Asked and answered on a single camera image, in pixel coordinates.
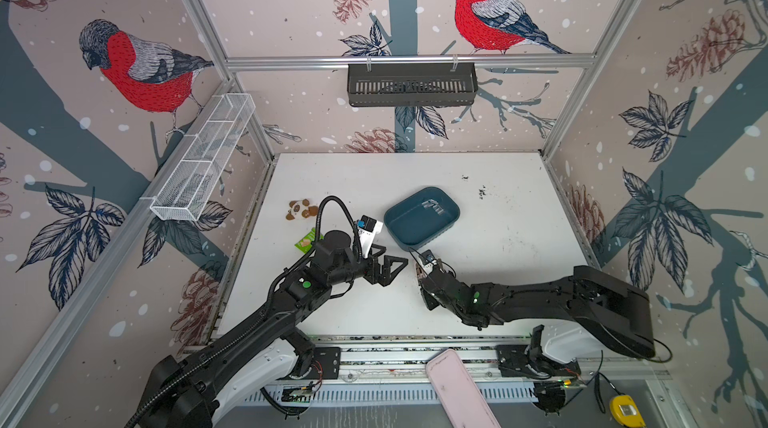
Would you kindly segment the teal plastic tray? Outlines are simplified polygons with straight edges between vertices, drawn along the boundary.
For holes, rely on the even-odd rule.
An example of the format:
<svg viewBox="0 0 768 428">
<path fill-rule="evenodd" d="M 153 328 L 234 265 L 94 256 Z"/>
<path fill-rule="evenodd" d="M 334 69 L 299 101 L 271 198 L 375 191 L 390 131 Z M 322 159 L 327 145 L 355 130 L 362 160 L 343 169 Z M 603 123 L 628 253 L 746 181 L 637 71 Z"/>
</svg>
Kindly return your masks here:
<svg viewBox="0 0 768 428">
<path fill-rule="evenodd" d="M 422 207 L 422 203 L 430 199 L 443 207 L 441 216 Z M 450 229 L 460 215 L 459 206 L 446 192 L 426 187 L 389 208 L 384 215 L 384 225 L 402 250 L 418 251 Z"/>
</svg>

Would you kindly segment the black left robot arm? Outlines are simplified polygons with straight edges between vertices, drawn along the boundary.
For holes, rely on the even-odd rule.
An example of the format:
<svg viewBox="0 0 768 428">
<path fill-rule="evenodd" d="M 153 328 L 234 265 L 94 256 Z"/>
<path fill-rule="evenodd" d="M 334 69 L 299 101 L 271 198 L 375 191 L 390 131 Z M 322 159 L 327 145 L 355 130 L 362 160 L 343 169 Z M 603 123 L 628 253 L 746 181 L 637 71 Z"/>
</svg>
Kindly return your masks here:
<svg viewBox="0 0 768 428">
<path fill-rule="evenodd" d="M 157 363 L 128 426 L 214 427 L 267 385 L 309 374 L 315 345 L 299 324 L 336 298 L 335 286 L 362 278 L 386 287 L 408 265 L 375 244 L 381 222 L 347 222 L 347 232 L 317 231 L 309 250 L 271 283 L 264 304 L 230 331 L 181 361 Z"/>
</svg>

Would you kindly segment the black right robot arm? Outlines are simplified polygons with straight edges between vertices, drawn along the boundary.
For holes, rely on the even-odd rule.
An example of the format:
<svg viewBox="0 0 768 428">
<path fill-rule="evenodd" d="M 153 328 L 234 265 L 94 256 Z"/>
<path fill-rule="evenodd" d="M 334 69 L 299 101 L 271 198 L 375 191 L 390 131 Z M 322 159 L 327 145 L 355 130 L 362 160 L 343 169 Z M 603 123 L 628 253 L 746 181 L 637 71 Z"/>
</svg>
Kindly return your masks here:
<svg viewBox="0 0 768 428">
<path fill-rule="evenodd" d="M 419 268 L 430 310 L 440 306 L 478 330 L 518 320 L 573 322 L 605 348 L 627 357 L 656 356 L 650 302 L 640 289 L 589 266 L 551 282 L 467 285 L 442 267 Z"/>
</svg>

